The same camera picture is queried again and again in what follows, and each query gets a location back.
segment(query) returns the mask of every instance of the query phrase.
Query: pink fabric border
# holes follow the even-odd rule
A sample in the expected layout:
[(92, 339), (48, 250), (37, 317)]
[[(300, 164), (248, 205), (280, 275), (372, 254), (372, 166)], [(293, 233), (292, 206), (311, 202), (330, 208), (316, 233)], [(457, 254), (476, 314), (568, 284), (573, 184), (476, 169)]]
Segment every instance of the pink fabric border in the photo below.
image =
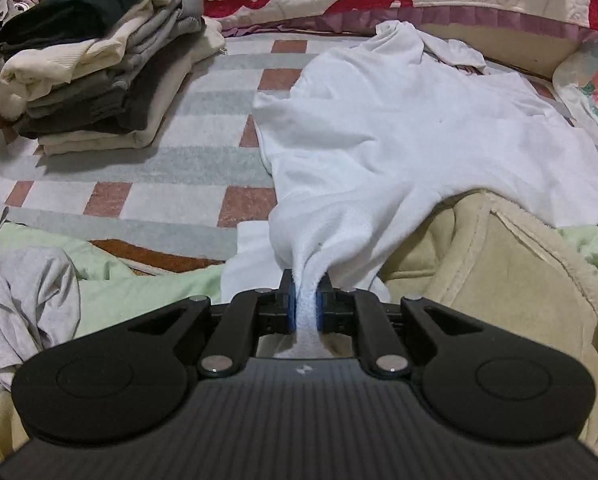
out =
[(404, 7), (399, 9), (351, 10), (338, 14), (294, 18), (279, 22), (251, 25), (250, 27), (234, 27), (223, 31), (223, 35), (243, 36), (254, 32), (292, 32), (309, 30), (315, 32), (331, 32), (336, 34), (372, 34), (375, 25), (386, 20), (410, 22), (415, 26), (435, 23), (449, 25), (481, 25), (484, 27), (503, 27), (513, 30), (524, 30), (543, 36), (567, 38), (568, 40), (586, 41), (598, 37), (598, 32), (573, 23), (558, 22), (532, 16), (513, 10), (494, 9), (492, 7), (474, 6), (429, 6)]

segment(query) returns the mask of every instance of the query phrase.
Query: white towel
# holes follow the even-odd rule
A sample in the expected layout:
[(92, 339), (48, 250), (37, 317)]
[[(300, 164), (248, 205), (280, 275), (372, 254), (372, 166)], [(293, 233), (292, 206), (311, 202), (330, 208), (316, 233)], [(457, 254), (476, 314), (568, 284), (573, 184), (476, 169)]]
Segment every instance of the white towel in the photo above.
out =
[(12, 56), (0, 72), (0, 115), (14, 121), (23, 113), (25, 101), (48, 95), (53, 86), (119, 63), (128, 37), (152, 17), (154, 6), (170, 1), (142, 0), (101, 40), (22, 50)]
[[(323, 273), (335, 286), (368, 288), (449, 196), (487, 188), (548, 224), (598, 224), (588, 135), (517, 73), (466, 75), (425, 56), (425, 45), (457, 64), (476, 59), (468, 46), (385, 22), (360, 46), (314, 59), (289, 98), (255, 98), (279, 200), (269, 240), (300, 291), (295, 356), (320, 352), (314, 291)], [(229, 267), (222, 281), (237, 279)]]

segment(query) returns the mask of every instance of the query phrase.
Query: white cloth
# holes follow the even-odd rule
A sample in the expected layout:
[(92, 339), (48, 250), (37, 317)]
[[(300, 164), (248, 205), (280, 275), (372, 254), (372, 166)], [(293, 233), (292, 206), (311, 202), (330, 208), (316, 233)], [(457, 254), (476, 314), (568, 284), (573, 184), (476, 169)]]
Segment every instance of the white cloth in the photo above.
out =
[(204, 18), (204, 20), (206, 24), (204, 35), (195, 42), (187, 56), (174, 63), (163, 74), (155, 92), (156, 98), (151, 105), (148, 114), (148, 127), (145, 130), (135, 130), (125, 135), (78, 130), (64, 134), (40, 136), (38, 142), (44, 147), (45, 154), (144, 148), (153, 142), (163, 116), (168, 111), (186, 74), (196, 63), (219, 52), (225, 46), (225, 39), (221, 35), (221, 23), (210, 18)]
[(16, 366), (72, 339), (79, 317), (77, 277), (62, 250), (0, 254), (0, 393), (10, 389)]
[[(314, 291), (368, 288), (441, 200), (487, 188), (555, 226), (598, 224), (598, 156), (517, 73), (466, 75), (441, 59), (475, 51), (385, 22), (360, 46), (302, 72), (289, 98), (255, 97), (264, 164), (279, 204), (269, 240), (298, 285), (295, 356), (313, 346)], [(466, 54), (462, 60), (460, 51)], [(235, 280), (227, 266), (223, 280)]]
[(119, 63), (128, 37), (153, 16), (154, 6), (167, 5), (170, 1), (142, 0), (101, 40), (22, 50), (12, 56), (0, 72), (0, 115), (16, 120), (23, 113), (26, 101), (48, 95), (53, 86)]
[[(232, 298), (252, 288), (277, 288), (284, 269), (292, 265), (284, 262), (270, 245), (268, 222), (250, 221), (237, 224), (237, 254), (225, 264), (221, 275), (221, 303), (230, 303)], [(380, 301), (390, 302), (390, 291), (375, 278), (369, 290), (377, 295)], [(259, 357), (293, 357), (293, 345), (297, 334), (302, 334), (301, 344), (311, 348), (310, 357), (351, 357), (350, 338), (339, 334), (317, 334), (311, 324), (314, 321), (300, 316), (297, 319), (296, 333), (290, 336), (277, 334), (264, 336), (259, 340), (257, 355)]]

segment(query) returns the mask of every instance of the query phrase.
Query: folded clothes stack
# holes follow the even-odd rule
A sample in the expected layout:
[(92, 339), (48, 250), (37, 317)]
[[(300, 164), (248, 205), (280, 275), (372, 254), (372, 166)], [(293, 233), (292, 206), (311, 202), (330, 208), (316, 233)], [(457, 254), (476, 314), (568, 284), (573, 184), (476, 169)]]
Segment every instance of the folded clothes stack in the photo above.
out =
[(202, 8), (42, 0), (0, 31), (0, 115), (47, 153), (146, 146), (186, 73), (225, 44)]

